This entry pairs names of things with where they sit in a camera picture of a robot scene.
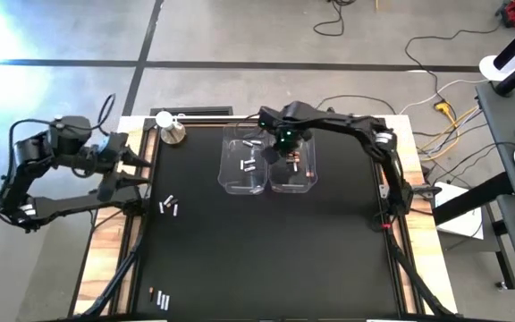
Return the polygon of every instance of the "black floor stripe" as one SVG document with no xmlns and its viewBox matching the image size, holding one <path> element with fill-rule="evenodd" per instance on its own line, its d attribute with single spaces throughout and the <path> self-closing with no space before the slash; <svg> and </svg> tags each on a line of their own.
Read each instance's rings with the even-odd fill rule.
<svg viewBox="0 0 515 322">
<path fill-rule="evenodd" d="M 147 68 L 168 69 L 239 69 L 239 70 L 300 70 L 300 71 L 357 71 L 406 72 L 420 68 L 409 64 L 324 64 L 324 63 L 260 63 L 260 62 L 146 62 Z M 480 72 L 478 66 L 425 65 L 431 72 Z"/>
<path fill-rule="evenodd" d="M 154 33 L 156 31 L 156 22 L 158 21 L 158 15 L 162 9 L 163 2 L 164 0 L 156 0 L 154 3 L 154 8 L 152 9 L 152 14 L 150 15 L 150 21 L 148 22 L 147 34 L 144 36 L 142 49 L 140 49 L 138 65 L 134 70 L 134 75 L 132 75 L 131 87 L 129 88 L 129 92 L 126 95 L 126 101 L 124 102 L 124 108 L 122 109 L 122 116 L 132 115 L 132 108 L 134 107 L 136 96 L 139 93 L 140 81 L 142 80 L 142 74 L 144 73 L 144 68 L 148 59 L 148 53 L 150 52 L 150 47 L 152 46 L 152 39 L 154 38 Z"/>
<path fill-rule="evenodd" d="M 5 59 L 5 66 L 42 67 L 135 67 L 138 62 L 126 60 L 84 60 L 84 59 Z"/>
</svg>

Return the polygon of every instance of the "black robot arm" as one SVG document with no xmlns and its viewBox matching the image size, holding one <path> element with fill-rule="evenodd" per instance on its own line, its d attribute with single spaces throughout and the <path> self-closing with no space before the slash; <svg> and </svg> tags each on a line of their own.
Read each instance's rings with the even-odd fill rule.
<svg viewBox="0 0 515 322">
<path fill-rule="evenodd" d="M 396 150 L 397 136 L 386 127 L 383 120 L 372 116 L 327 113 L 298 101 L 285 106 L 281 111 L 263 106 L 258 115 L 259 126 L 275 136 L 275 144 L 264 151 L 264 157 L 269 163 L 275 162 L 279 156 L 284 157 L 291 153 L 298 147 L 300 140 L 311 139 L 309 129 L 352 135 L 365 152 L 383 168 L 389 185 L 389 213 L 396 216 L 409 213 L 413 192 L 404 180 Z"/>
<path fill-rule="evenodd" d="M 26 232 L 36 231 L 58 216 L 105 207 L 130 207 L 141 202 L 136 185 L 148 180 L 117 173 L 119 162 L 126 165 L 150 166 L 126 147 L 128 134 L 110 133 L 101 144 L 85 147 L 92 132 L 83 116 L 65 116 L 49 123 L 49 129 L 13 146 L 10 175 L 4 176 L 0 189 L 0 217 Z M 33 198 L 28 190 L 33 181 L 50 168 L 70 167 L 81 178 L 102 174 L 95 191 L 70 199 Z"/>
</svg>

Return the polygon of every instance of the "clear plastic container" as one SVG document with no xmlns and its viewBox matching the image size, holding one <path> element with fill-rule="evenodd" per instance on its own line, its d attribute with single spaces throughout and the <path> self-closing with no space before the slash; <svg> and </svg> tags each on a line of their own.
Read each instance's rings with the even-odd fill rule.
<svg viewBox="0 0 515 322">
<path fill-rule="evenodd" d="M 273 191 L 304 193 L 317 182 L 314 139 L 301 141 L 294 152 L 299 154 L 299 162 L 291 162 L 291 157 L 280 157 L 269 166 L 269 182 Z"/>
<path fill-rule="evenodd" d="M 269 145 L 269 134 L 257 126 L 236 125 L 229 123 L 224 126 L 218 182 L 230 194 L 257 195 L 267 184 L 268 164 L 261 157 L 261 151 Z M 251 141 L 254 142 L 251 147 L 244 143 Z"/>
</svg>

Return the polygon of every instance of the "floor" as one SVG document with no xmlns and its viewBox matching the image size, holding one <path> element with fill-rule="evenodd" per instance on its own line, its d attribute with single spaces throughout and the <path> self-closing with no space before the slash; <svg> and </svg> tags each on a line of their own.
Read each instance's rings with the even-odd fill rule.
<svg viewBox="0 0 515 322">
<path fill-rule="evenodd" d="M 449 36 L 459 29 L 491 30 L 500 3 L 381 0 L 376 12 L 374 2 L 358 1 L 343 9 L 344 35 L 329 38 L 311 29 L 336 18 L 325 0 L 0 1 L 0 175 L 7 167 L 10 123 L 56 114 L 81 114 L 94 122 L 110 93 L 117 98 L 109 130 L 116 128 L 116 116 L 147 114 L 153 107 L 233 106 L 235 114 L 251 114 L 262 105 L 281 107 L 297 99 L 317 104 L 340 94 L 379 97 L 398 112 L 434 93 L 430 75 L 407 72 L 416 69 L 403 51 L 407 41 Z M 515 30 L 498 29 L 488 35 L 462 34 L 450 42 L 419 40 L 409 50 L 425 65 L 453 66 L 438 73 L 441 85 L 477 81 L 482 77 L 474 66 L 514 36 Z M 212 62 L 341 65 L 305 64 L 308 70 L 298 70 Z M 475 105 L 471 84 L 451 86 L 443 96 L 457 114 Z M 390 113 L 385 105 L 360 98 L 327 106 L 340 113 Z M 448 125 L 430 105 L 413 106 L 406 114 L 414 131 L 438 132 Z M 484 122 L 480 115 L 466 126 Z M 24 125 L 14 138 L 42 130 Z M 419 145 L 425 142 L 417 138 Z M 487 128 L 475 130 L 438 161 L 454 166 L 491 142 Z M 493 152 L 461 177 L 474 185 L 501 170 Z M 75 196 L 97 181 L 51 171 L 30 193 Z M 64 184 L 56 188 L 57 182 Z M 55 220 L 28 235 L 0 223 L 0 321 L 66 315 L 88 233 L 86 214 Z M 501 279 L 493 254 L 451 251 L 445 256 L 460 313 L 515 320 L 515 291 L 493 287 Z"/>
</svg>

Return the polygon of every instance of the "wooden table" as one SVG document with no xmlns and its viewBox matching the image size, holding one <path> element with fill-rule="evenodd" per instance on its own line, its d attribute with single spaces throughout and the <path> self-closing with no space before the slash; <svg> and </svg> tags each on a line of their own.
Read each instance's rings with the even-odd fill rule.
<svg viewBox="0 0 515 322">
<path fill-rule="evenodd" d="M 406 115 L 378 115 L 386 120 L 388 127 L 393 128 L 398 136 L 398 152 L 401 159 L 402 168 L 404 170 L 405 179 L 411 185 L 420 185 L 424 183 L 424 178 L 420 169 L 417 148 L 415 145 L 412 129 L 410 128 L 409 118 Z M 128 144 L 131 148 L 138 152 L 140 144 L 143 140 L 143 130 L 145 116 L 124 116 L 121 118 L 118 132 L 124 131 L 129 133 Z M 146 138 L 146 159 L 153 157 L 155 146 L 154 133 L 148 133 Z M 134 173 L 133 167 L 121 166 L 127 173 Z M 148 169 L 142 173 L 148 176 Z M 428 202 L 415 197 L 412 207 L 431 212 Z M 110 216 L 117 211 L 116 208 L 106 208 L 98 212 L 97 223 L 102 219 Z M 84 312 L 94 302 L 95 298 L 105 289 L 116 270 L 118 258 L 122 244 L 122 232 L 125 225 L 131 225 L 131 241 L 132 245 L 136 234 L 138 233 L 140 218 L 134 218 L 133 223 L 128 223 L 125 216 L 115 216 L 104 225 L 101 225 L 90 237 L 89 251 L 84 263 L 84 270 L 80 280 L 77 292 L 76 303 L 73 312 Z M 418 273 L 430 288 L 432 293 L 440 300 L 440 302 L 452 312 L 456 312 L 456 304 L 452 295 L 452 288 L 446 265 L 444 264 L 443 251 L 438 240 L 436 232 L 435 220 L 432 216 L 422 215 L 411 211 L 406 216 L 407 227 L 409 230 L 410 246 Z M 394 226 L 395 236 L 400 235 L 398 221 Z M 401 238 L 397 237 L 397 241 L 401 245 Z M 415 303 L 412 301 L 412 288 L 410 281 L 401 268 L 401 280 L 405 298 L 407 299 L 407 311 L 409 313 L 416 312 Z M 131 271 L 122 283 L 120 297 L 118 301 L 118 312 L 126 310 L 128 295 L 130 292 Z"/>
</svg>

